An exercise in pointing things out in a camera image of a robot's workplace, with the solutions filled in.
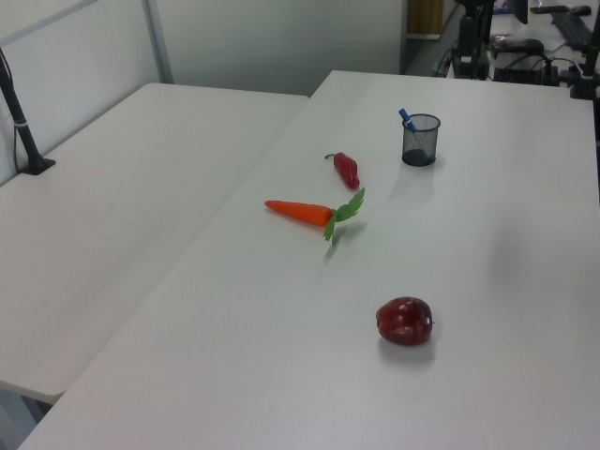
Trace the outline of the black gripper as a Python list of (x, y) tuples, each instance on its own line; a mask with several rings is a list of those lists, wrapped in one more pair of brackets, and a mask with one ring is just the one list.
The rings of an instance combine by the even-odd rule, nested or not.
[(473, 54), (477, 45), (477, 27), (476, 19), (471, 16), (463, 15), (459, 21), (457, 52), (452, 53), (452, 69), (455, 78), (475, 78), (476, 60), (473, 56), (465, 57), (464, 64), (461, 54)]

